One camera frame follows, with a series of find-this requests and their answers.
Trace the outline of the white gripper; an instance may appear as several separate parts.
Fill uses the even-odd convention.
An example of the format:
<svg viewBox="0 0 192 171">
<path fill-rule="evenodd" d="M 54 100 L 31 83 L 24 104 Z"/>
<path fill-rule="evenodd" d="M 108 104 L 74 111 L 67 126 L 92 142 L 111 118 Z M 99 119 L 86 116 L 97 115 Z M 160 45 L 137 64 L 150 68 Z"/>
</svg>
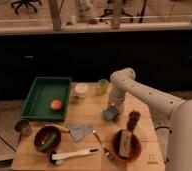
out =
<svg viewBox="0 0 192 171">
<path fill-rule="evenodd" d="M 116 105 L 116 108 L 120 115 L 124 113 L 124 100 L 125 100 L 125 92 L 113 86 L 109 93 L 108 104 Z"/>
</svg>

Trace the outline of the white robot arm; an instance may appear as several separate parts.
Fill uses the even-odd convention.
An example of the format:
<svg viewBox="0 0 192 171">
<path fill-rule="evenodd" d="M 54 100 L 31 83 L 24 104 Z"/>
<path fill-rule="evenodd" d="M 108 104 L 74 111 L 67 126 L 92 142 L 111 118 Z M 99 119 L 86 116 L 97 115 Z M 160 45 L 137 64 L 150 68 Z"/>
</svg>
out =
<svg viewBox="0 0 192 171">
<path fill-rule="evenodd" d="M 108 103 L 122 106 L 127 93 L 170 118 L 165 171 L 192 171 L 192 99 L 185 100 L 135 81 L 135 71 L 125 68 L 110 75 Z"/>
</svg>

